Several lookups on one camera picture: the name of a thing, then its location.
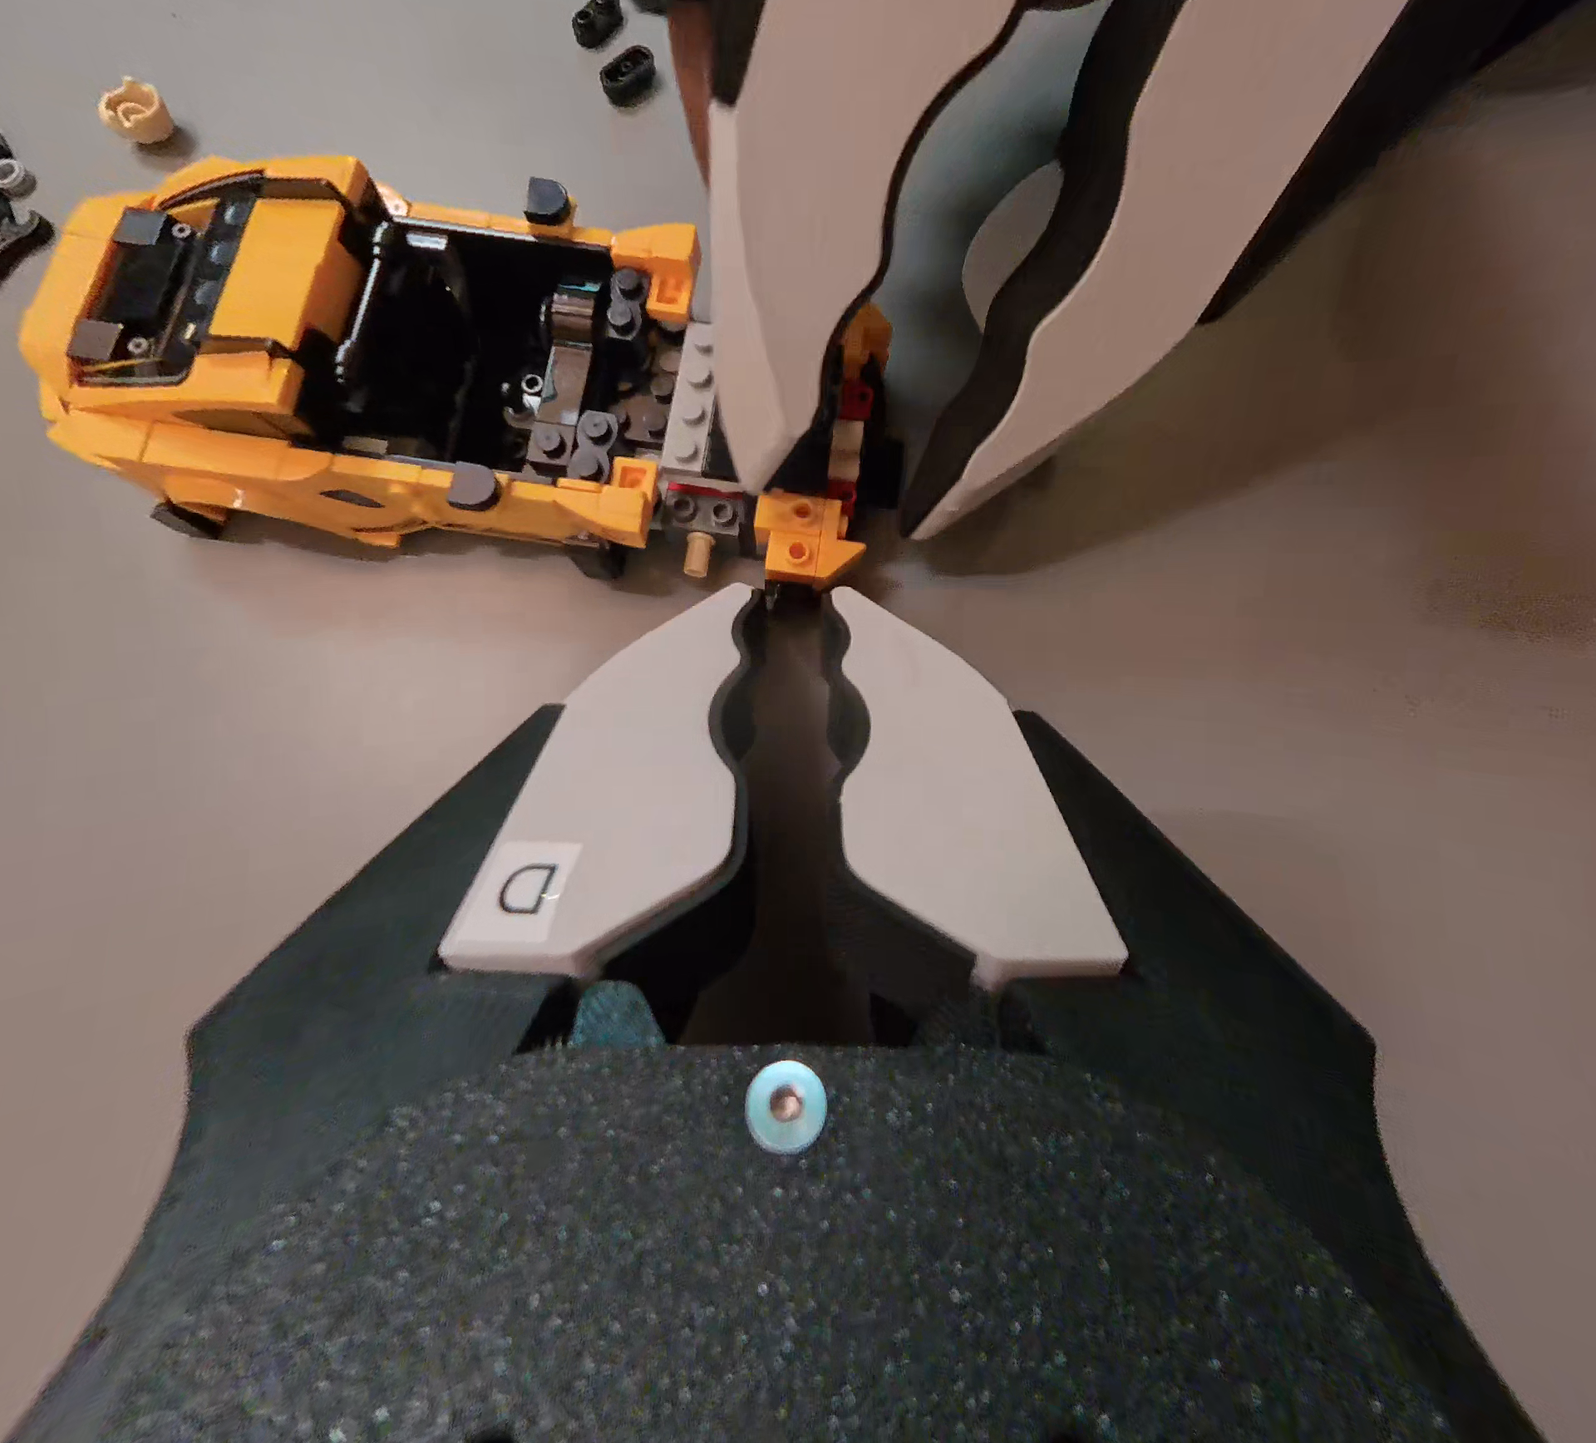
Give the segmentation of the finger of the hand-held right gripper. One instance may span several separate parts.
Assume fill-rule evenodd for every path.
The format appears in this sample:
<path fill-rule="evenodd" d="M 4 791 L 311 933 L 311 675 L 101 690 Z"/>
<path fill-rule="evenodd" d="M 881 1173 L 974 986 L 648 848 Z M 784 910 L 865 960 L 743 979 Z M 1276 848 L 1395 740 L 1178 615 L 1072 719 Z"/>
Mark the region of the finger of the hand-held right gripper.
<path fill-rule="evenodd" d="M 1017 3 L 764 0 L 708 118 L 713 372 L 748 489 L 810 428 L 829 346 L 883 276 L 906 158 Z"/>
<path fill-rule="evenodd" d="M 903 533 L 944 534 L 1200 322 L 1411 0 L 1115 0 L 1048 226 L 997 285 Z"/>

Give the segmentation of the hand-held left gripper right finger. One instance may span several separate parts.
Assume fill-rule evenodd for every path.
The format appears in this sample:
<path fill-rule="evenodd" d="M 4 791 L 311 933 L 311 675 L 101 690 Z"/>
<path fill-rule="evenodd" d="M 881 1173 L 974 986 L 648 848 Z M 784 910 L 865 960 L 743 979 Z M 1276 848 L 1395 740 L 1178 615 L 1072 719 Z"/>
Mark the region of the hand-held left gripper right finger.
<path fill-rule="evenodd" d="M 825 663 L 832 934 L 866 988 L 1118 976 L 1125 938 L 1007 699 L 846 589 L 826 595 Z"/>

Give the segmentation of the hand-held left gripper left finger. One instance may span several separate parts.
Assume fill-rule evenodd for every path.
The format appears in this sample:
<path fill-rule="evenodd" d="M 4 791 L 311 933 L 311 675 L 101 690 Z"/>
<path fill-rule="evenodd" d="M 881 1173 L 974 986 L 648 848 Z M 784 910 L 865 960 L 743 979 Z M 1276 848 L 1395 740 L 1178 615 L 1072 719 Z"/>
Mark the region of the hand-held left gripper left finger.
<path fill-rule="evenodd" d="M 736 782 L 713 704 L 751 600 L 727 583 L 569 694 L 440 940 L 446 967 L 591 979 L 727 868 Z"/>

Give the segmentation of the yellow lego car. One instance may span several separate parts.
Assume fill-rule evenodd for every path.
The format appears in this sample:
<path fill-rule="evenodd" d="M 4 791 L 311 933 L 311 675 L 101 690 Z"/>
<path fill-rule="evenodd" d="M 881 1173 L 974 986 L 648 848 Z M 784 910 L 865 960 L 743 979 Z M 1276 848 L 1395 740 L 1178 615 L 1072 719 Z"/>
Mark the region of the yellow lego car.
<path fill-rule="evenodd" d="M 603 232 L 415 203 L 347 154 L 208 158 L 85 200 L 18 332 L 49 438 L 217 538 L 233 516 L 395 550 L 449 534 L 617 579 L 652 537 L 826 590 L 893 510 L 891 324 L 852 317 L 772 487 L 731 465 L 689 223 Z"/>

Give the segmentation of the tan round lego piece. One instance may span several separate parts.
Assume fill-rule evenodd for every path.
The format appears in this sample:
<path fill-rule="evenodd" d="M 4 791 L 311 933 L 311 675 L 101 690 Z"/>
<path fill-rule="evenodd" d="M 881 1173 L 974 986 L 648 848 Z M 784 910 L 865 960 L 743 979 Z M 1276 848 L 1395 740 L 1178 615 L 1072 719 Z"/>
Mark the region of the tan round lego piece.
<path fill-rule="evenodd" d="M 101 92 L 96 116 L 109 133 L 140 151 L 165 144 L 176 133 L 176 119 L 163 97 L 153 85 L 128 75 Z"/>

